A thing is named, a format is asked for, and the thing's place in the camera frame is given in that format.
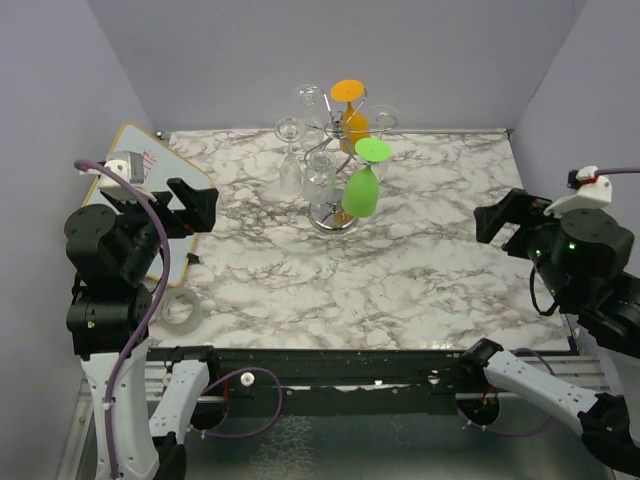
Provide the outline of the clear wine glass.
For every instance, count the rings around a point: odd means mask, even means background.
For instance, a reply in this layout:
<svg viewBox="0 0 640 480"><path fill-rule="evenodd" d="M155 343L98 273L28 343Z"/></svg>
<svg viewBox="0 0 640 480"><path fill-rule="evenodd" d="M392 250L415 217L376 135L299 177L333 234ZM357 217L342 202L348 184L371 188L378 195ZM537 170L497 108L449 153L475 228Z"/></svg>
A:
<svg viewBox="0 0 640 480"><path fill-rule="evenodd" d="M395 107L389 105L374 105L370 109L370 120L372 129L378 139L384 140L385 136L391 132L398 123L398 111ZM386 176L391 159L382 163L377 163L372 167L378 180L382 182Z"/></svg>
<svg viewBox="0 0 640 480"><path fill-rule="evenodd" d="M287 145L287 152L279 169L281 191L287 196L297 196L302 183L301 162L294 152L294 145L307 134L304 122L293 117L280 119L274 127L275 136Z"/></svg>
<svg viewBox="0 0 640 480"><path fill-rule="evenodd" d="M335 156L327 150L312 152L306 160L302 194L312 204L327 202L334 190L336 179Z"/></svg>

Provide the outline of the clear glass tumbler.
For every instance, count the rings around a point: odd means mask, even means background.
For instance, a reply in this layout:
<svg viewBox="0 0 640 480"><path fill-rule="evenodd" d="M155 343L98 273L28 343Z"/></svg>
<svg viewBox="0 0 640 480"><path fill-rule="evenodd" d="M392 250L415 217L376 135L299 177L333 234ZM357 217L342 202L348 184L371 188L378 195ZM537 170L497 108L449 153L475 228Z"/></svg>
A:
<svg viewBox="0 0 640 480"><path fill-rule="evenodd" d="M323 95L318 86L311 84L298 85L293 92L294 102L302 108L302 121L308 131L321 131L324 123L320 115Z"/></svg>

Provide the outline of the green plastic wine glass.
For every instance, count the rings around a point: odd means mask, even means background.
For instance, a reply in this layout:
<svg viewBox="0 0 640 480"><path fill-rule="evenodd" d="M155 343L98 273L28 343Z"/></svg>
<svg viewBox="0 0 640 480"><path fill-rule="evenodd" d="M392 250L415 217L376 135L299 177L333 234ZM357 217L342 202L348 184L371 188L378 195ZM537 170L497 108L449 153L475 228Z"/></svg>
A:
<svg viewBox="0 0 640 480"><path fill-rule="evenodd" d="M379 199L379 180L372 166L386 162L392 151L381 139L363 138L355 144L355 153L365 161L365 167L350 176L341 204L343 210L352 217L365 218L375 213Z"/></svg>

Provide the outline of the orange plastic wine glass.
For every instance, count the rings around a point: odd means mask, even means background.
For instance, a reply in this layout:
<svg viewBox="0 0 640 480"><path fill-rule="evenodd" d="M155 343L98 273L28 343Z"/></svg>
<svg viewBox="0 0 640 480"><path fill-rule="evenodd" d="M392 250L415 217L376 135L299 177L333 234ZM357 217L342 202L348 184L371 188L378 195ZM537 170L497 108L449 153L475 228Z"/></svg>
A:
<svg viewBox="0 0 640 480"><path fill-rule="evenodd" d="M346 105L340 122L343 132L340 148L345 154L354 153L356 143L371 136L369 122L362 113L367 90L359 80L344 79L333 85L330 94L334 101Z"/></svg>

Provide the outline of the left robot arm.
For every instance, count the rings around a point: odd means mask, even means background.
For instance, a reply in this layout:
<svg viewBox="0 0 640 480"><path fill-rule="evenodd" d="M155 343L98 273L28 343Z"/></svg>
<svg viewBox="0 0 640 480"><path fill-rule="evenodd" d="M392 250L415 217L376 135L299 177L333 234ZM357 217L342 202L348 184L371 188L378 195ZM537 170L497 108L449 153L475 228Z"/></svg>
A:
<svg viewBox="0 0 640 480"><path fill-rule="evenodd" d="M91 389L98 479L182 479L184 437L199 395L214 392L221 371L210 347L168 355L168 386L150 412L145 385L149 322L168 285L143 283L169 242L210 232L219 192L194 189L178 178L167 190L127 200L106 195L72 213L64 226L66 255L76 269L66 326Z"/></svg>

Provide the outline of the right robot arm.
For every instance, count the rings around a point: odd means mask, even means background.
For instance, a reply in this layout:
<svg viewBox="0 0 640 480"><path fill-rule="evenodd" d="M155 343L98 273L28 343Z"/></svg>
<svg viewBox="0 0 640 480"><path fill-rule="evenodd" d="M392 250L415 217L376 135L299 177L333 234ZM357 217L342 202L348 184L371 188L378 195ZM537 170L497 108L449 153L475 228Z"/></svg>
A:
<svg viewBox="0 0 640 480"><path fill-rule="evenodd" d="M510 391L560 420L609 468L639 474L639 280L626 273L633 233L605 212L605 201L575 193L555 202L521 189L474 210L476 239L490 243L517 227L502 249L529 260L553 297L606 350L621 394L598 393L532 368L487 338L461 356L459 378L469 390Z"/></svg>

